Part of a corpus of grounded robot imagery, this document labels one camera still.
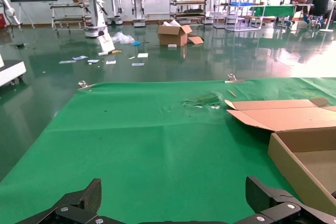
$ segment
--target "desk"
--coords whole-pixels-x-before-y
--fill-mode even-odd
[[[254,16],[261,16],[263,7],[257,7]],[[286,17],[293,16],[295,13],[294,5],[270,5],[266,6],[264,17],[276,16],[276,17]]]
[[[270,132],[240,123],[221,100],[326,97],[335,105],[328,95],[335,86],[336,78],[272,78],[105,83],[78,91],[0,183],[2,223],[41,212],[93,178],[102,179],[99,214],[127,224],[233,223],[253,214],[247,175],[293,191],[267,155]],[[193,107],[199,103],[205,107]],[[207,105],[217,103],[218,110]]]

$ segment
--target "person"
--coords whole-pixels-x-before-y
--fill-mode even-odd
[[[307,0],[293,0],[293,4],[305,4]],[[296,7],[296,12],[303,12],[303,20],[309,24],[309,19],[308,19],[308,7],[307,6],[297,6]]]
[[[330,14],[328,3],[329,0],[313,0],[314,7],[311,7],[309,10],[309,19],[312,19],[313,16],[323,16],[324,23],[326,23]]]

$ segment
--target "white wall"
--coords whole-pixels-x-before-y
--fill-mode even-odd
[[[59,3],[71,3],[72,0],[58,0]],[[104,6],[106,7],[108,13],[112,12],[111,3],[109,0],[105,0]],[[277,5],[279,4],[279,0],[271,0],[271,4]],[[11,5],[15,8],[17,16],[19,13],[18,4],[11,3]],[[30,3],[22,3],[24,9],[31,16],[33,22],[35,24],[50,24],[51,23],[51,10],[49,8],[48,3],[41,2],[30,2]],[[169,0],[145,0],[144,3],[145,13],[168,13],[169,12]],[[123,20],[131,21],[133,19],[132,15],[132,7],[131,0],[123,0]],[[67,10],[67,14],[76,14],[75,10]],[[147,17],[147,20],[156,20],[156,19],[168,19],[168,14],[161,15],[150,15]],[[25,15],[22,15],[21,22],[23,24],[29,24],[28,19]]]

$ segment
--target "debris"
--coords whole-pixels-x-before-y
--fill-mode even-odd
[[[148,58],[148,54],[138,54],[138,58]]]
[[[88,63],[97,63],[99,60],[88,60]]]
[[[184,106],[197,106],[197,108],[208,109],[219,109],[220,106],[224,106],[225,104],[223,95],[217,92],[203,95],[194,100],[185,100],[183,103]]]
[[[107,60],[106,65],[109,65],[109,64],[116,64],[116,60]]]
[[[234,92],[232,92],[230,89],[228,89],[227,91],[229,91],[231,93],[231,95],[233,95],[234,97],[237,97]]]
[[[143,66],[145,63],[133,63],[132,66]]]
[[[79,57],[73,57],[74,60],[82,60],[82,59],[85,59],[85,58],[87,58],[87,56],[84,56],[84,55],[79,56]]]
[[[75,63],[75,62],[76,62],[75,60],[63,60],[63,61],[60,61],[59,64]]]

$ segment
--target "white paper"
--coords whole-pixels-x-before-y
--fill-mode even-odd
[[[132,66],[143,66],[145,63],[133,63]]]
[[[116,62],[116,60],[107,60],[106,61],[106,65],[108,65],[108,64],[116,64],[115,62]]]
[[[88,63],[97,63],[99,60],[88,60]]]
[[[76,62],[75,60],[63,60],[63,61],[60,61],[59,64],[75,63],[75,62]]]
[[[82,56],[79,56],[79,57],[73,57],[74,60],[82,60],[82,59],[85,59],[87,58],[86,56],[82,55]]]
[[[148,54],[138,54],[138,58],[148,58]]]
[[[181,27],[181,25],[176,20],[171,21],[170,24],[171,24],[171,26],[179,26],[179,27]]]
[[[104,34],[98,37],[101,49],[103,52],[111,52],[115,50],[112,38],[109,34]]]

